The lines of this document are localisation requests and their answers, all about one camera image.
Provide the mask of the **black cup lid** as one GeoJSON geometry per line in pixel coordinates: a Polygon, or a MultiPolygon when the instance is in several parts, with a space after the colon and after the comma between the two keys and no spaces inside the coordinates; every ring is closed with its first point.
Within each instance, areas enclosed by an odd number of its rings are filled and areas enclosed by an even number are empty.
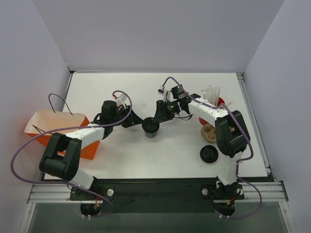
{"type": "Polygon", "coordinates": [[[208,164],[215,163],[218,160],[218,151],[212,145],[206,145],[200,150],[201,159],[208,164]]]}
{"type": "Polygon", "coordinates": [[[142,128],[146,133],[156,133],[159,130],[159,123],[153,123],[152,117],[143,120],[142,128]]]}

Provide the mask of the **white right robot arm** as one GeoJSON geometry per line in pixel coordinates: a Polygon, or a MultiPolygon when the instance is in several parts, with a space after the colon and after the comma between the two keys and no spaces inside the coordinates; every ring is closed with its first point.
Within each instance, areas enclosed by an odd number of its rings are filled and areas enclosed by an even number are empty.
{"type": "Polygon", "coordinates": [[[241,112],[231,112],[225,104],[214,106],[205,102],[197,94],[190,95],[180,84],[171,90],[162,87],[159,93],[163,99],[156,102],[155,116],[144,120],[144,131],[151,135],[156,134],[160,123],[172,120],[182,111],[211,124],[215,129],[215,150],[222,154],[215,191],[221,198],[228,197],[233,192],[233,186],[237,185],[242,154],[252,147],[241,112]]]}

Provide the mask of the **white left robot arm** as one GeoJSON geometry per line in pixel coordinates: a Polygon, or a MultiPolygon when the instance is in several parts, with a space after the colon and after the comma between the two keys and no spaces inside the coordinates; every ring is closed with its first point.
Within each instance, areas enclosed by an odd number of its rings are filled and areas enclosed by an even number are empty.
{"type": "Polygon", "coordinates": [[[113,100],[106,100],[102,104],[101,112],[86,128],[51,135],[39,170],[81,187],[82,195],[92,200],[97,197],[99,188],[95,185],[95,177],[79,168],[81,150],[107,138],[115,126],[128,128],[142,123],[143,120],[130,105],[117,105],[113,100]]]}

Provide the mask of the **brown cardboard cup carrier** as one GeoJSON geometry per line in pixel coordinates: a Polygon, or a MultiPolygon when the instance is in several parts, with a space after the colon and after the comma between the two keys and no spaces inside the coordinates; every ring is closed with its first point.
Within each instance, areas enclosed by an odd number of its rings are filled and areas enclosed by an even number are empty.
{"type": "Polygon", "coordinates": [[[207,123],[201,128],[201,135],[209,143],[216,143],[216,131],[215,128],[207,123]]]}

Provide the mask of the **black cup lid on table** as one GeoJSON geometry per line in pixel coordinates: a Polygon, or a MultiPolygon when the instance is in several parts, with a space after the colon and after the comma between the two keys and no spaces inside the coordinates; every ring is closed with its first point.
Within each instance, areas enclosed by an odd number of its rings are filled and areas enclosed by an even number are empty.
{"type": "Polygon", "coordinates": [[[200,150],[201,159],[208,164],[215,163],[218,160],[218,151],[212,145],[206,145],[200,150]]]}

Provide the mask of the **orange paper bag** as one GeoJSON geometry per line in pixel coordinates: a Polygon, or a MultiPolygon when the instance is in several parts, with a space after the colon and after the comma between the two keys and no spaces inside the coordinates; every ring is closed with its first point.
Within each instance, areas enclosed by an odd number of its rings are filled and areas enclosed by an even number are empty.
{"type": "MultiPolygon", "coordinates": [[[[87,126],[89,120],[84,114],[70,112],[60,112],[53,110],[38,110],[29,120],[24,132],[30,137],[35,137],[40,133],[59,129],[59,128],[68,128],[73,126],[87,126]]],[[[51,137],[51,134],[43,135],[36,139],[43,146],[47,146],[48,141],[51,137]]],[[[99,145],[99,141],[86,146],[81,151],[80,158],[93,160],[99,145]]]]}

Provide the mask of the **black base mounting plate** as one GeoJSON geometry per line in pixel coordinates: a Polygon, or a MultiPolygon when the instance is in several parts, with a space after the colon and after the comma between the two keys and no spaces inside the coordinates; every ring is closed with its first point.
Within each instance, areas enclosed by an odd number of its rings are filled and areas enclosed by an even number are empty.
{"type": "Polygon", "coordinates": [[[81,201],[84,214],[212,213],[232,215],[243,200],[242,185],[225,186],[216,178],[99,179],[92,193],[73,187],[69,199],[81,201]]]}

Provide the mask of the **aluminium frame rail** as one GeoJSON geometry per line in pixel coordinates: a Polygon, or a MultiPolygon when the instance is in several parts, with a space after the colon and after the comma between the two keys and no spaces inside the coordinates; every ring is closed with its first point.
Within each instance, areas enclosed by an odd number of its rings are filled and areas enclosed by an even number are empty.
{"type": "MultiPolygon", "coordinates": [[[[109,201],[126,198],[176,198],[180,201],[208,200],[223,202],[227,198],[219,198],[212,185],[199,182],[116,182],[105,183],[103,195],[109,201]]],[[[254,182],[252,185],[241,183],[235,190],[239,194],[237,201],[256,202],[262,199],[266,202],[288,201],[285,186],[282,182],[254,182]]],[[[75,188],[62,185],[34,185],[28,197],[28,203],[100,203],[95,195],[75,188]]]]}

